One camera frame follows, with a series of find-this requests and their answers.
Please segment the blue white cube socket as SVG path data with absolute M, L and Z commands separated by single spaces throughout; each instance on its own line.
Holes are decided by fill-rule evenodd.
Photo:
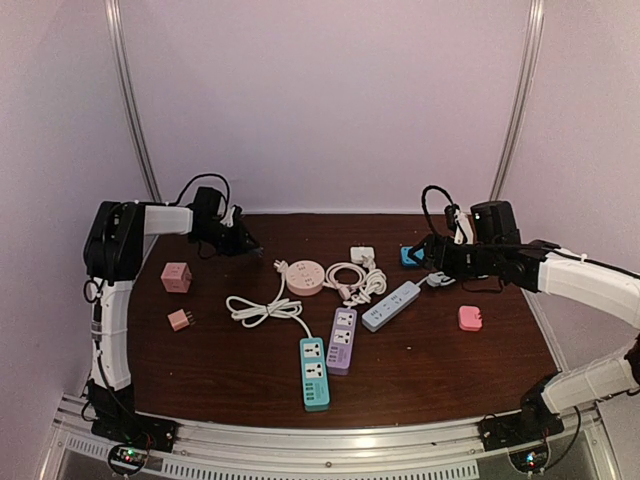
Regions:
M 400 247 L 401 265 L 406 268 L 420 268 L 423 264 L 424 251 L 420 248 L 414 253 L 411 253 L 412 249 L 412 246 Z

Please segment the pink round power strip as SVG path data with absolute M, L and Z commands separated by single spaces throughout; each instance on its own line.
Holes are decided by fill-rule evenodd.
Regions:
M 309 297 L 324 287 L 325 270 L 312 260 L 299 260 L 289 265 L 285 273 L 287 289 L 298 296 Z

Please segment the white square plug adapter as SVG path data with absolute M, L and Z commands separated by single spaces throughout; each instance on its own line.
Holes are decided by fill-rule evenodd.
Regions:
M 352 246 L 349 250 L 350 262 L 365 265 L 375 259 L 375 250 L 371 246 Z

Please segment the pink square plug adapter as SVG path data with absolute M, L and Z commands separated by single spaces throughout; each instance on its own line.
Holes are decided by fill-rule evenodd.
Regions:
M 480 308 L 470 305 L 460 306 L 458 310 L 458 326 L 462 331 L 480 331 L 483 327 L 483 319 Z

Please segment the pink cube socket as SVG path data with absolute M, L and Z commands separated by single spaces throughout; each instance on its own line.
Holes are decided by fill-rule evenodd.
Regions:
M 167 262 L 161 274 L 166 292 L 186 294 L 192 283 L 192 274 L 186 262 Z

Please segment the grey blue power strip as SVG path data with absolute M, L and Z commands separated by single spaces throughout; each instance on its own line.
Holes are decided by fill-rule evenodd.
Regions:
M 362 314 L 363 326 L 370 332 L 377 332 L 415 301 L 420 293 L 421 287 L 417 283 L 404 282 Z

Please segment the small pink plug adapter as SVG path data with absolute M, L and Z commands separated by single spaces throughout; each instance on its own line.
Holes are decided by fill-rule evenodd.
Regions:
M 191 312 L 184 309 L 177 310 L 167 316 L 169 324 L 174 332 L 188 328 L 194 323 L 194 317 Z

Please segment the purple power strip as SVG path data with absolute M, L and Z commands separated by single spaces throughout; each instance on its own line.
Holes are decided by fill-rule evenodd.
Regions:
M 336 309 L 326 354 L 326 366 L 329 374 L 341 376 L 348 374 L 356 322 L 357 311 L 355 309 L 344 307 Z

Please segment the teal power strip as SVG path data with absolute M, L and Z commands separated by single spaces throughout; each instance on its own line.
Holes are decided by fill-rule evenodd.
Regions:
M 319 337 L 299 341 L 302 397 L 306 412 L 327 411 L 330 390 L 323 340 Z

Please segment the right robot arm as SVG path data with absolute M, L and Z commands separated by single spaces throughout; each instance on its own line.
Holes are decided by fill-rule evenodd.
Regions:
M 409 250 L 425 269 L 459 282 L 496 277 L 532 293 L 559 296 L 639 328 L 639 275 L 570 253 L 555 244 L 457 244 L 429 234 Z M 513 419 L 519 440 L 535 440 L 551 424 L 551 414 L 610 396 L 639 391 L 639 341 L 545 380 Z

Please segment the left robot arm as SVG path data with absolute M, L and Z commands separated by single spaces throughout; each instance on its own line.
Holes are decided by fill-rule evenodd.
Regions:
M 100 205 L 83 252 L 88 276 L 84 294 L 93 315 L 89 400 L 96 413 L 105 416 L 106 429 L 123 444 L 137 442 L 144 433 L 142 419 L 134 415 L 127 359 L 129 299 L 142 268 L 145 239 L 164 235 L 185 235 L 224 256 L 261 249 L 237 206 L 220 217 L 197 202 L 186 207 L 111 201 Z

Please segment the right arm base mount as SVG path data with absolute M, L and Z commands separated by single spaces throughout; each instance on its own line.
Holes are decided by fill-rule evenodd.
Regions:
M 484 450 L 494 451 L 542 441 L 562 433 L 564 424 L 554 416 L 543 419 L 541 424 L 530 424 L 525 422 L 522 412 L 502 416 L 489 414 L 478 423 L 478 431 Z

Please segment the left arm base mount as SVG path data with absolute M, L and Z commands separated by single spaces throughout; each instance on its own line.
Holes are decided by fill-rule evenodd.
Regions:
M 93 421 L 91 433 L 138 449 L 172 452 L 178 428 L 175 421 L 140 414 L 135 417 L 99 416 Z

